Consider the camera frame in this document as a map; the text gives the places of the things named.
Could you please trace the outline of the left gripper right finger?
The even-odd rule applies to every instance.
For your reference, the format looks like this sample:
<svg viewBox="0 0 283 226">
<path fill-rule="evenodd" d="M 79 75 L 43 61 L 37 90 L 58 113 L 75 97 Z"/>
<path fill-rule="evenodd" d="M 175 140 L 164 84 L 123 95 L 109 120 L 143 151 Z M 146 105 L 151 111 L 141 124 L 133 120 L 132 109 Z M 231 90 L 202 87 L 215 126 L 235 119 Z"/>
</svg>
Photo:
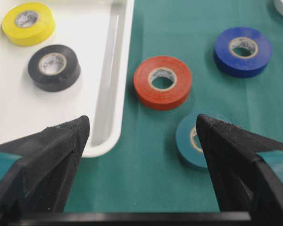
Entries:
<svg viewBox="0 0 283 226">
<path fill-rule="evenodd" d="M 196 130 L 221 211 L 266 212 L 283 217 L 283 182 L 259 156 L 283 143 L 199 114 Z"/>
</svg>

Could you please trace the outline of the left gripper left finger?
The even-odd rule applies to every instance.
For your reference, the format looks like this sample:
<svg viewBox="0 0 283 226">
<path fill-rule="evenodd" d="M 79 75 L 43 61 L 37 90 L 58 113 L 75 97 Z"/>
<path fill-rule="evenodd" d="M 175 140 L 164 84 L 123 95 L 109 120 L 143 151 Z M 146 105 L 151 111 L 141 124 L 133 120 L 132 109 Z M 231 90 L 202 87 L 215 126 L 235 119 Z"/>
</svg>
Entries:
<svg viewBox="0 0 283 226">
<path fill-rule="evenodd" d="M 81 116 L 0 144 L 0 221 L 62 212 L 89 134 Z"/>
</svg>

